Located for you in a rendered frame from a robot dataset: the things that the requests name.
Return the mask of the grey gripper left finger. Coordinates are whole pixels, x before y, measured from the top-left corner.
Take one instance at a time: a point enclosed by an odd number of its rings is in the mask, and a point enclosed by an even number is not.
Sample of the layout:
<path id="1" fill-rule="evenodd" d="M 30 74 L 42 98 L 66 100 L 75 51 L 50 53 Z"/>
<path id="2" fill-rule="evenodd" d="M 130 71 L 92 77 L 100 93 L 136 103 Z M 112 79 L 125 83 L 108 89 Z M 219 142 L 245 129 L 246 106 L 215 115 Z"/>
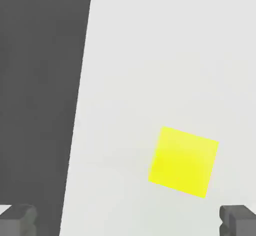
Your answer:
<path id="1" fill-rule="evenodd" d="M 0 236 L 37 236 L 37 215 L 33 205 L 11 205 L 0 214 Z"/>

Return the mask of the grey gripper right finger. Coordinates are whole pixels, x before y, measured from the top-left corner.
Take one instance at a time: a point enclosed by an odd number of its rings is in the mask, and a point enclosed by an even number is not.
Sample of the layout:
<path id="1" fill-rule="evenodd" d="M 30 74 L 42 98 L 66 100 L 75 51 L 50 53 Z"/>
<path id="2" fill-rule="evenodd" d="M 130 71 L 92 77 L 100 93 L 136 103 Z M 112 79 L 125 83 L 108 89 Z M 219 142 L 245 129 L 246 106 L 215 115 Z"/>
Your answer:
<path id="1" fill-rule="evenodd" d="M 256 214 L 245 205 L 222 205 L 219 236 L 256 236 Z"/>

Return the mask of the small yellow cube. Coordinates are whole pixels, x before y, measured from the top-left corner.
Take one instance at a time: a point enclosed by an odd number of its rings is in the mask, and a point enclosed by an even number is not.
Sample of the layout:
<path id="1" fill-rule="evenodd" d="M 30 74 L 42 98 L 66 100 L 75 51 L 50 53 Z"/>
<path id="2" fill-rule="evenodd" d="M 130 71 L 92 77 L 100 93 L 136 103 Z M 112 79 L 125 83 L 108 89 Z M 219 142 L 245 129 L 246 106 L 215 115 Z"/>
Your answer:
<path id="1" fill-rule="evenodd" d="M 148 180 L 205 198 L 219 142 L 170 127 L 162 127 Z"/>

